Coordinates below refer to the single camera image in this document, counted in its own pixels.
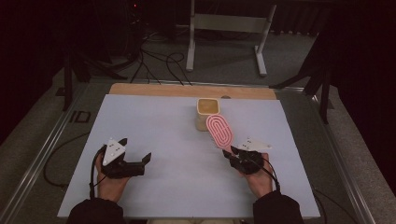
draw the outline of white metal frame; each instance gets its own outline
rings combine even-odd
[[[267,75],[267,70],[265,68],[264,58],[262,57],[262,50],[271,27],[275,10],[276,5],[272,5],[267,18],[195,14],[195,0],[191,0],[190,44],[189,52],[187,54],[186,70],[191,72],[194,66],[195,29],[259,33],[262,34],[262,41],[260,42],[260,45],[255,46],[254,49],[260,75],[265,77]]]

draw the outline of white table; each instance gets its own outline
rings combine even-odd
[[[148,85],[134,86],[145,88]],[[216,89],[175,87],[175,90],[180,88],[183,91]],[[233,94],[229,90],[261,91],[249,88],[216,90],[222,90],[218,93],[227,92],[229,95]],[[194,127],[197,99],[107,95],[58,216],[68,217],[77,203],[89,198],[88,183],[96,151],[110,137],[118,140],[127,137],[126,161],[140,161],[149,152],[152,152],[152,158],[146,166],[145,175],[131,179],[119,202],[126,217],[252,217],[255,197],[246,181],[238,176],[221,151],[215,148],[209,133],[199,132]],[[273,145],[268,153],[275,166],[282,192],[300,204],[303,217],[319,217],[318,207],[280,102],[221,99],[220,111],[233,129],[234,145],[246,140],[248,136]]]

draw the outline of human hand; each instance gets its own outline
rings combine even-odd
[[[110,200],[114,203],[117,203],[121,195],[125,189],[128,180],[131,177],[124,177],[121,179],[112,179],[106,177],[102,173],[102,158],[104,157],[103,153],[101,153],[96,159],[95,166],[98,171],[97,183],[98,184],[98,197],[105,200]]]
[[[271,174],[273,171],[269,163],[267,162],[269,161],[268,153],[262,153],[262,157],[266,159],[266,161],[264,161],[264,169],[266,169]],[[260,170],[252,175],[245,175],[245,174],[241,174],[241,175],[245,177],[248,186],[250,187],[251,191],[253,192],[254,195],[256,195],[257,198],[260,198],[265,194],[273,191],[272,178],[263,170]]]

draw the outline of metal stand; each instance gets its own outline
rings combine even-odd
[[[88,72],[87,64],[101,70],[107,76],[112,77],[114,79],[127,79],[127,77],[123,77],[114,73],[110,69],[102,66],[98,62],[92,60],[84,53],[66,49],[64,51],[64,109],[66,111],[73,101],[73,74],[72,71],[75,72],[78,81],[80,82],[89,82],[91,79],[91,75]]]
[[[259,66],[260,75],[267,76],[262,50],[265,40],[271,27],[272,18],[274,17],[276,5],[272,5],[267,18],[236,17],[223,15],[195,14],[195,0],[191,0],[190,16],[190,44],[187,55],[186,70],[191,72],[194,65],[195,54],[195,29],[235,31],[262,34],[262,41],[259,46],[255,46],[256,60]]]
[[[327,121],[327,106],[329,103],[329,90],[330,90],[330,81],[332,78],[332,72],[331,72],[330,67],[322,67],[322,66],[315,66],[310,69],[306,69],[303,71],[300,71],[299,74],[295,77],[291,77],[279,84],[269,86],[271,89],[283,89],[285,87],[288,87],[289,85],[293,84],[294,82],[297,82],[305,77],[311,77],[304,87],[304,93],[306,95],[315,95],[322,86],[322,94],[320,98],[320,108],[319,108],[319,114],[321,118],[323,119],[323,122],[325,124],[328,124],[329,121]]]

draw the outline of pink spatula handle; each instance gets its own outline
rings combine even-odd
[[[219,114],[210,115],[206,119],[206,127],[212,135],[217,147],[232,153],[231,144],[233,142],[233,132],[227,120]]]

